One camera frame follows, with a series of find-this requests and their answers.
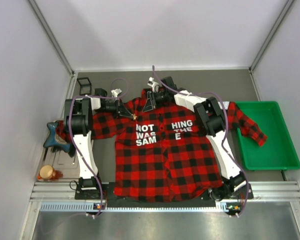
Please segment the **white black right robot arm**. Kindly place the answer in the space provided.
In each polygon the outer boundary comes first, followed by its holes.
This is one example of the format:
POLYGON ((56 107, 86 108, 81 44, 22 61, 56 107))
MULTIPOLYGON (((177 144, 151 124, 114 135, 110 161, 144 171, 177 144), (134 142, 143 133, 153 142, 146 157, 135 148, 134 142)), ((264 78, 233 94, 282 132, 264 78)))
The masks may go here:
POLYGON ((194 112, 199 129, 212 145, 223 180, 221 187, 209 190, 210 197, 221 201, 226 197, 233 197, 246 186, 246 176, 235 160, 227 138, 229 123, 226 110, 229 104, 219 101, 220 98, 215 93, 212 97, 204 98, 185 89, 177 89, 170 76, 159 83, 150 77, 147 85, 151 90, 147 92, 143 112, 152 111, 158 108, 159 104, 168 101, 194 112))

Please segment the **red black plaid shirt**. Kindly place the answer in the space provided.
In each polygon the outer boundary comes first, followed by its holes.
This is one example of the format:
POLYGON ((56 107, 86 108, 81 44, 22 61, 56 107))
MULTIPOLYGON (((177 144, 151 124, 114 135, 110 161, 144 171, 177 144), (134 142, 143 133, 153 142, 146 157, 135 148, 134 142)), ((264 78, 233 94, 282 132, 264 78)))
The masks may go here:
POLYGON ((176 202, 222 186, 208 138, 193 111, 167 101, 143 112, 146 92, 125 103, 136 119, 96 112, 91 137, 115 138, 114 194, 142 202, 176 202))

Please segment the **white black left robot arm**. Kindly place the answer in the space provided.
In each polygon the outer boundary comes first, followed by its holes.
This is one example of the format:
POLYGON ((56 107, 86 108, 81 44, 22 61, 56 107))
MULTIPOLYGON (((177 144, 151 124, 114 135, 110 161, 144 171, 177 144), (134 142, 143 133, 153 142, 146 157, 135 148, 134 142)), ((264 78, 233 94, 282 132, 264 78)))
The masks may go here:
POLYGON ((111 91, 111 97, 108 97, 104 89, 97 88, 94 95, 82 95, 65 101, 64 131, 69 133, 79 164, 79 177, 74 182, 76 200, 104 198, 92 149, 93 111, 112 113, 117 118, 133 119, 134 115, 124 106, 121 95, 122 90, 119 88, 111 91))

